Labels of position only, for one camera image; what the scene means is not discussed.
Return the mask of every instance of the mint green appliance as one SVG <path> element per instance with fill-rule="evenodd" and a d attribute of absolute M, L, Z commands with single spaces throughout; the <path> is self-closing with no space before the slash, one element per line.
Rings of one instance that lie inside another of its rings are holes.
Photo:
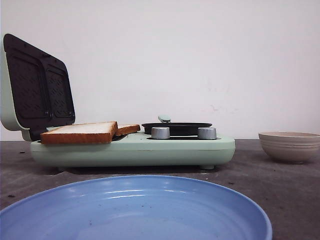
<path fill-rule="evenodd" d="M 41 144 L 40 134 L 75 122 L 68 72 L 59 59 L 6 34 L 1 44 L 1 122 L 31 141 L 34 160 L 53 167 L 183 166 L 230 161 L 235 140 L 151 139 L 137 132 L 99 144 Z"/>

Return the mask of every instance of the gray table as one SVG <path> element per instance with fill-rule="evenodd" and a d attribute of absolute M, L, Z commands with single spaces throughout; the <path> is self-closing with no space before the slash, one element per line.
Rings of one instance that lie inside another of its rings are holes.
<path fill-rule="evenodd" d="M 274 162 L 258 140 L 237 140 L 232 161 L 214 170 L 197 166 L 45 167 L 31 158 L 30 144 L 1 142 L 1 209 L 60 185 L 122 175 L 171 175 L 234 189 L 259 204 L 269 216 L 274 240 L 320 239 L 320 152 L 305 164 Z"/>

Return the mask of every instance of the beige bowl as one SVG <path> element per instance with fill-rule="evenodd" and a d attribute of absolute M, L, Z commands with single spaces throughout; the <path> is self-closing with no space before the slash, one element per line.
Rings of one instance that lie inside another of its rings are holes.
<path fill-rule="evenodd" d="M 303 132 L 261 132 L 262 149 L 270 157 L 291 163 L 303 163 L 320 149 L 320 135 Z"/>

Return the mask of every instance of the toast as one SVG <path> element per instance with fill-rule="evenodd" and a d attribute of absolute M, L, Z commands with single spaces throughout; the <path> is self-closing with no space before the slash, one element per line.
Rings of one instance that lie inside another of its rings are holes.
<path fill-rule="evenodd" d="M 115 132 L 116 136 L 132 134 L 140 131 L 139 124 L 128 124 L 128 125 L 119 125 L 117 131 Z"/>
<path fill-rule="evenodd" d="M 110 143 L 118 129 L 116 121 L 73 124 L 41 133 L 42 144 Z"/>

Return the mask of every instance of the silver knob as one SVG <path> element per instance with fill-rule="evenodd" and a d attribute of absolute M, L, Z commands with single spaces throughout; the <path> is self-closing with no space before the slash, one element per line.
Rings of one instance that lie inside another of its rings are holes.
<path fill-rule="evenodd" d="M 201 139 L 201 140 L 217 139 L 217 131 L 214 127 L 198 127 L 198 139 Z"/>
<path fill-rule="evenodd" d="M 153 127 L 151 129 L 151 138 L 152 139 L 169 139 L 170 138 L 169 127 L 159 127 L 159 126 Z"/>

